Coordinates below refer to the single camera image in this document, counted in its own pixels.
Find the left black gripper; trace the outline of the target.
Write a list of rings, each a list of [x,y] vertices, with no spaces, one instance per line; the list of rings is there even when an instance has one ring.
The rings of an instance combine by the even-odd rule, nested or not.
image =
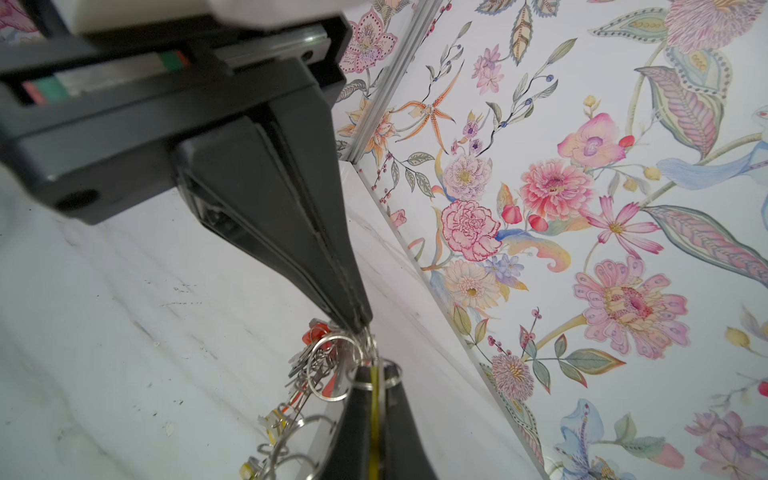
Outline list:
[[[203,16],[3,45],[1,162],[87,224],[179,187],[204,227],[335,318],[302,205],[336,165],[351,34],[341,16],[272,32]]]

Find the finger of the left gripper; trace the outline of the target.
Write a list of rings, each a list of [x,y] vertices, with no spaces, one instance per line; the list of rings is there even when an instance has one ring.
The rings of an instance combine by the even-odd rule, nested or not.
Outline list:
[[[330,107],[315,85],[272,100],[269,107],[280,146],[286,149],[291,183],[325,261],[320,271],[330,276],[321,282],[320,292],[327,298],[334,320],[361,333],[373,314],[347,228]]]

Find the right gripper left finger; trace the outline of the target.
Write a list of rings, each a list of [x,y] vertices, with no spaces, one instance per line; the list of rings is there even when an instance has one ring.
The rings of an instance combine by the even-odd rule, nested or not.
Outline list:
[[[370,479],[373,385],[371,368],[358,367],[334,440],[324,461],[322,480]]]

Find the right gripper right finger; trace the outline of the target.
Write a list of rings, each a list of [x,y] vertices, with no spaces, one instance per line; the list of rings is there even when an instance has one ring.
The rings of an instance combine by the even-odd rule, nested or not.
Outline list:
[[[384,359],[379,372],[381,479],[437,479],[409,405],[401,367]]]

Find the yellow key tag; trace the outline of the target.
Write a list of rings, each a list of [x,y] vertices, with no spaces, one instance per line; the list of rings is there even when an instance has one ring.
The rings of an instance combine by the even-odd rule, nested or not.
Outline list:
[[[381,477],[382,433],[381,425],[384,418],[384,373],[380,360],[374,360],[370,369],[372,385],[371,416],[370,416],[370,452],[368,462],[368,479],[376,480]]]

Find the round steel key organizer disc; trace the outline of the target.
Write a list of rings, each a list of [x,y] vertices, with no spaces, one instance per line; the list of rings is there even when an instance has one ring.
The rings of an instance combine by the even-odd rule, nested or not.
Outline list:
[[[291,358],[287,398],[260,417],[267,439],[242,464],[240,478],[320,479],[356,369],[385,359],[372,335],[324,322],[332,332]]]

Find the red capped key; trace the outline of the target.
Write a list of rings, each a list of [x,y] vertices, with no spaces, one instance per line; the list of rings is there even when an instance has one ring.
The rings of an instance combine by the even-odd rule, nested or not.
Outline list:
[[[302,341],[306,346],[314,346],[331,332],[332,329],[328,323],[313,319],[309,324],[308,330],[302,336]]]

